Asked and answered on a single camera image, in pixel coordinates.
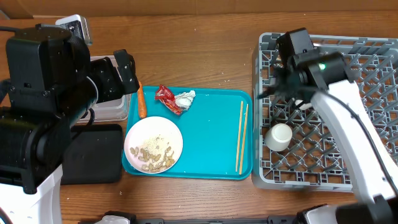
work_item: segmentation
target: red wrapper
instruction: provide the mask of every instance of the red wrapper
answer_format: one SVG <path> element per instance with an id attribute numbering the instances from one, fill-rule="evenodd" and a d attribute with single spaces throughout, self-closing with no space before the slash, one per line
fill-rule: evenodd
<path id="1" fill-rule="evenodd" d="M 155 93 L 155 100 L 160 100 L 170 111 L 177 115 L 182 114 L 182 110 L 175 104 L 174 94 L 163 85 Z"/>

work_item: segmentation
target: white ring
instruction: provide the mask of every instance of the white ring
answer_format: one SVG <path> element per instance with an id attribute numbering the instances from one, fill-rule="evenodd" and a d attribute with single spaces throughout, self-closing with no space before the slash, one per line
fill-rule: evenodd
<path id="1" fill-rule="evenodd" d="M 95 102 L 94 102 L 94 104 L 96 104 L 97 101 L 98 101 L 98 89 L 97 89 L 97 86 L 95 85 L 95 82 L 92 79 L 90 79 L 89 77 L 86 77 L 86 78 L 88 78 L 93 83 L 93 86 L 95 87 L 95 91 L 97 92 L 97 99 L 95 99 Z"/>

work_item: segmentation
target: white cup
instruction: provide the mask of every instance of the white cup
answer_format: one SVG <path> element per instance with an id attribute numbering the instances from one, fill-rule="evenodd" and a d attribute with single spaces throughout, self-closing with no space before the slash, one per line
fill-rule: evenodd
<path id="1" fill-rule="evenodd" d="M 286 124 L 273 126 L 266 134 L 265 142 L 269 149 L 280 152 L 289 146 L 292 139 L 292 129 Z"/>

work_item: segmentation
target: wooden table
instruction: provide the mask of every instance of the wooden table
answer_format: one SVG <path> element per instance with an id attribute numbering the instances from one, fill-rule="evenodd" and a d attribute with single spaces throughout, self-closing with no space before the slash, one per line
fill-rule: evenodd
<path id="1" fill-rule="evenodd" d="M 29 27 L 54 19 L 0 21 Z M 306 27 L 311 34 L 398 37 L 398 12 L 306 12 L 214 16 L 90 18 L 91 55 L 126 49 L 144 85 L 239 89 L 251 93 L 251 54 L 263 32 Z M 0 78 L 9 77 L 0 33 Z M 120 122 L 126 128 L 126 122 Z M 244 181 L 135 177 L 120 182 L 62 186 L 64 223 L 99 219 L 108 210 L 139 218 L 241 218 L 286 215 L 321 203 L 352 203 L 353 194 L 262 190 Z"/>

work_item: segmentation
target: transparent container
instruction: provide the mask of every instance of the transparent container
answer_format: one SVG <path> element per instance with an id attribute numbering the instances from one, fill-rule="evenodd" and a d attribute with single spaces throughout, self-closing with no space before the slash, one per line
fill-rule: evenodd
<path id="1" fill-rule="evenodd" d="M 109 57 L 113 66 L 117 67 L 118 64 L 114 56 L 93 56 L 91 60 L 97 60 L 104 57 Z M 94 122 L 104 121 L 123 121 L 129 116 L 131 95 L 124 95 L 122 98 L 112 100 L 104 103 L 98 103 L 93 106 L 95 112 Z M 90 113 L 85 118 L 79 120 L 78 123 L 87 123 L 90 119 Z"/>

